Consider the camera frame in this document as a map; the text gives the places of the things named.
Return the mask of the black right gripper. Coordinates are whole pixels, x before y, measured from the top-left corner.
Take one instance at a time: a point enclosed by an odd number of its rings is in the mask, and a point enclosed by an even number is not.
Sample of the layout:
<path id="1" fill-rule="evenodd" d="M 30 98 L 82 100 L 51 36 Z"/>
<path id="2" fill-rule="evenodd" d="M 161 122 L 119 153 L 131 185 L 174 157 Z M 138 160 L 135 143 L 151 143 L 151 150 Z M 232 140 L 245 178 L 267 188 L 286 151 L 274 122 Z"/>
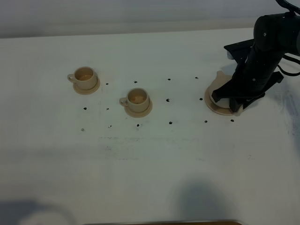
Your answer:
<path id="1" fill-rule="evenodd" d="M 237 62 L 237 68 L 228 81 L 212 93 L 215 102 L 229 98 L 231 111 L 246 109 L 264 95 L 265 86 L 271 78 L 284 52 L 279 50 L 262 51 L 254 40 L 246 40 L 224 46 Z"/>

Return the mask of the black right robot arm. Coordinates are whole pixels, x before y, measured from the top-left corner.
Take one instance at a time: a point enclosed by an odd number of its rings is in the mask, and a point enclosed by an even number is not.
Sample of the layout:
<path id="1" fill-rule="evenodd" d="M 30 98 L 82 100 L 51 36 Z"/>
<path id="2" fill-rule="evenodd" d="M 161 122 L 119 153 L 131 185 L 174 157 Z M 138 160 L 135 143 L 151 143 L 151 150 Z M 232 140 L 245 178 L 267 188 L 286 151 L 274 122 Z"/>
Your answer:
<path id="1" fill-rule="evenodd" d="M 282 68 L 282 59 L 299 64 L 300 18 L 295 13 L 265 15 L 257 19 L 254 38 L 226 45 L 229 58 L 237 62 L 232 76 L 217 72 L 204 96 L 206 105 L 221 115 L 240 114 L 284 76 L 298 76 Z"/>

